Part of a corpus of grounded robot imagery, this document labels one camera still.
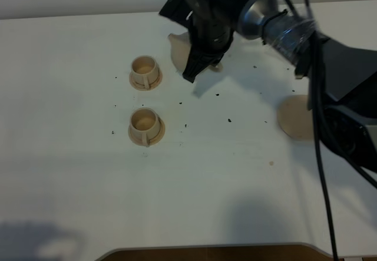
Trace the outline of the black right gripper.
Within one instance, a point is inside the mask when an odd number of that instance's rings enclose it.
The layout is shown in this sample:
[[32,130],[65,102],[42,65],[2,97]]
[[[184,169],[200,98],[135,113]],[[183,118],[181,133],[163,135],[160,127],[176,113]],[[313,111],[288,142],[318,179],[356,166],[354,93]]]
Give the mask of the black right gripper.
[[168,0],[159,15],[188,29],[191,50],[183,71],[190,83],[216,66],[233,42],[239,15],[249,0]]

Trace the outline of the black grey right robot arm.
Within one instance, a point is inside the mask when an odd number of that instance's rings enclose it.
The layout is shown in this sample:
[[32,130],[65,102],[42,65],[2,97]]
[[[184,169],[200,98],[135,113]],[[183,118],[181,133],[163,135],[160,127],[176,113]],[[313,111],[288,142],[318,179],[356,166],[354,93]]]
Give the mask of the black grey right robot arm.
[[167,0],[159,14],[185,27],[190,51],[183,78],[217,67],[233,35],[260,39],[310,82],[315,142],[376,184],[376,52],[346,46],[299,15],[291,0]]

